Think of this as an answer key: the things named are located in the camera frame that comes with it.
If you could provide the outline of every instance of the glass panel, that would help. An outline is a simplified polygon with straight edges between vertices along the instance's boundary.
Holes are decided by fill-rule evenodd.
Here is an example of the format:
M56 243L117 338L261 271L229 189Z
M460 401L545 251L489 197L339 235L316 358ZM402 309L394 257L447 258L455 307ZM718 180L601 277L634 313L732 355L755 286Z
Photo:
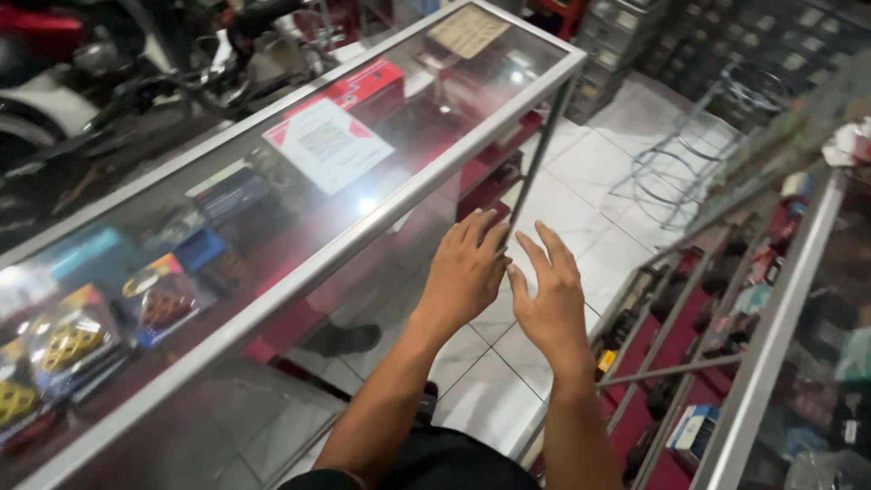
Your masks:
M367 219L567 54L468 5L0 271L0 372L17 401L0 412L0 444L15 449L0 460L6 481L39 468ZM305 306L277 312L265 325L273 335L247 352L287 353L325 317L365 324L349 291L394 266L417 278L457 203L540 123L518 121L467 165L482 169L449 180ZM389 296L381 286L371 290ZM282 314L293 322L275 323Z
M871 206L851 182L762 419L744 487L871 481Z

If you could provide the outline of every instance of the motorcycle handlebar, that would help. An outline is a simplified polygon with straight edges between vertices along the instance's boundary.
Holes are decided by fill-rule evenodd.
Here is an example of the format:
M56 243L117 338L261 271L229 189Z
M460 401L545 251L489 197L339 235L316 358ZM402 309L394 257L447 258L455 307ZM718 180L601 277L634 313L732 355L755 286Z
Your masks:
M234 23L239 33L245 37L255 39L264 32L272 29L272 22L287 14L301 10L301 0L266 0L255 2L245 8L245 11L237 15Z

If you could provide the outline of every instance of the paper notice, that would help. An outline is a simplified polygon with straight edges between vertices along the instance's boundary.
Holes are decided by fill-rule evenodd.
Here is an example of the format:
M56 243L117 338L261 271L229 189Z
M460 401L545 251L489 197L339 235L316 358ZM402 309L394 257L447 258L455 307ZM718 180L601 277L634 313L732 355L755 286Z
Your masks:
M429 36L459 56L472 59L509 27L475 5L466 5L434 27Z
M394 151L329 99L293 114L263 137L327 195L359 179Z

